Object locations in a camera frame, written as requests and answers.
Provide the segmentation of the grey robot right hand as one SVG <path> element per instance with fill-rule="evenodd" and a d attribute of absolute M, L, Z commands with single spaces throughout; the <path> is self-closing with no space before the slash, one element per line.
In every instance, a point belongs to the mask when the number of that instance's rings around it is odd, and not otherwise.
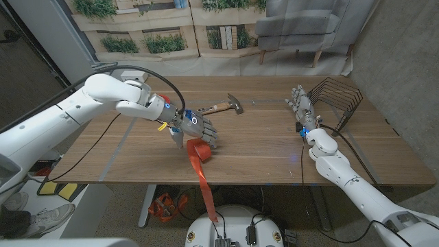
<path fill-rule="evenodd" d="M 305 136 L 312 130 L 318 128 L 318 120 L 314 107 L 303 87 L 299 84 L 292 89 L 292 100 L 285 99 L 296 116 L 296 131 Z"/>

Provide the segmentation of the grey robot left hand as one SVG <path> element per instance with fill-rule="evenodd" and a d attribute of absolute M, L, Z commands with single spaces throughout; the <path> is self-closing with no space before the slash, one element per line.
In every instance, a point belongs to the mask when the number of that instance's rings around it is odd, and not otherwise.
<path fill-rule="evenodd" d="M 196 110 L 186 109 L 182 115 L 176 115 L 171 122 L 173 126 L 169 129 L 171 137 L 177 147 L 183 147 L 183 137 L 187 134 L 196 139 L 201 139 L 212 148 L 217 147 L 217 130 L 211 121 Z"/>

